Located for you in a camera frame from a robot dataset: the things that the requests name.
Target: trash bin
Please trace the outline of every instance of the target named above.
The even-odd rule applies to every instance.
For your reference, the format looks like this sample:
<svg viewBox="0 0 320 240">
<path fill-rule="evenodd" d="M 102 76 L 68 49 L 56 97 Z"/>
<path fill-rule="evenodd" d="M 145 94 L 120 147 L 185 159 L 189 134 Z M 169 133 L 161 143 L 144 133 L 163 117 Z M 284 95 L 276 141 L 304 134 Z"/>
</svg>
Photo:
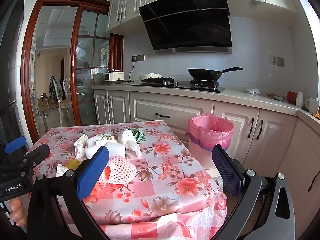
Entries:
<svg viewBox="0 0 320 240">
<path fill-rule="evenodd" d="M 212 148 L 220 144 L 227 150 L 234 125 L 225 118 L 214 114 L 202 114 L 188 120 L 189 151 L 204 169 L 214 169 Z"/>
</svg>

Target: blue gripper pad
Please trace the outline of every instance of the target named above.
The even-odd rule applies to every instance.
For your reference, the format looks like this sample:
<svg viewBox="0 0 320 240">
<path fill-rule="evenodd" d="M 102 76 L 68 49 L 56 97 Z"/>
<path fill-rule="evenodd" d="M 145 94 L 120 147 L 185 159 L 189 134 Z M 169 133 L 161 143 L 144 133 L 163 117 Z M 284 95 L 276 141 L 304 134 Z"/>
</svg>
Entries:
<svg viewBox="0 0 320 240">
<path fill-rule="evenodd" d="M 90 159 L 89 163 L 86 164 L 86 166 L 84 167 L 84 171 L 82 171 L 78 178 L 77 195 L 80 201 L 90 195 L 94 185 L 96 185 L 104 168 L 107 166 L 108 161 L 109 151 L 106 147 L 101 146 L 99 150 L 94 154 L 94 156 Z"/>
<path fill-rule="evenodd" d="M 240 200 L 243 196 L 244 176 L 220 144 L 212 149 L 212 160 L 231 196 Z"/>
<path fill-rule="evenodd" d="M 21 147 L 25 146 L 26 142 L 27 141 L 26 141 L 25 137 L 20 136 L 19 138 L 13 140 L 12 142 L 7 143 L 5 145 L 4 152 L 11 154 L 11 153 L 15 152 L 16 150 L 20 149 Z"/>
</svg>

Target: cable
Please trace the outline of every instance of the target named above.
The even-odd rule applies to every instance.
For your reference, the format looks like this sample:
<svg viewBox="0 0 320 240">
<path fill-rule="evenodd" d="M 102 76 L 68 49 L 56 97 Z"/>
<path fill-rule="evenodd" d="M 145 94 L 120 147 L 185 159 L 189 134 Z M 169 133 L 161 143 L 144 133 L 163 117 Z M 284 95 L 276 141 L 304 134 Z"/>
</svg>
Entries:
<svg viewBox="0 0 320 240">
<path fill-rule="evenodd" d="M 134 69 L 134 64 L 133 64 L 133 62 L 134 62 L 134 60 L 132 60 L 132 70 Z M 133 81 L 131 80 L 131 72 L 132 72 L 132 70 L 130 71 L 130 73 L 129 73 L 129 80 L 126 80 L 125 82 L 127 82 L 127 83 L 132 83 Z"/>
</svg>

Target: table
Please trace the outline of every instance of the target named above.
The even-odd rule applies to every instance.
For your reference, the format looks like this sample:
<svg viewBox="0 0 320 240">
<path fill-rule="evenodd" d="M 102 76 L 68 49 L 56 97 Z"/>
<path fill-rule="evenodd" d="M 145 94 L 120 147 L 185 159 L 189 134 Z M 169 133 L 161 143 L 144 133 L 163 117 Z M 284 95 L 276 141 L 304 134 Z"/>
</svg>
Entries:
<svg viewBox="0 0 320 240">
<path fill-rule="evenodd" d="M 75 158 L 73 142 L 108 133 L 116 138 L 126 127 L 143 130 L 142 157 L 126 150 L 137 167 L 135 179 L 125 185 L 107 183 L 83 201 L 111 239 L 210 239 L 227 215 L 226 196 L 164 121 L 52 128 L 31 148 L 42 143 L 50 156 L 34 171 L 56 175 L 58 163 Z M 61 209 L 77 232 L 62 197 Z"/>
</svg>

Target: rice cooker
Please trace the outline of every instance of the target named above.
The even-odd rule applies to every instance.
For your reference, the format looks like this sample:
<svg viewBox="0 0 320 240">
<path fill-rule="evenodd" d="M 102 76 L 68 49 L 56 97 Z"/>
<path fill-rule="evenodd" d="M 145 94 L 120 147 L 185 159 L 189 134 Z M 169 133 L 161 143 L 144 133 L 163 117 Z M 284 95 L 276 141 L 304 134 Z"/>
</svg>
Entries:
<svg viewBox="0 0 320 240">
<path fill-rule="evenodd" d="M 110 70 L 105 74 L 105 82 L 107 84 L 117 84 L 122 83 L 124 81 L 124 73 L 120 70 Z"/>
</svg>

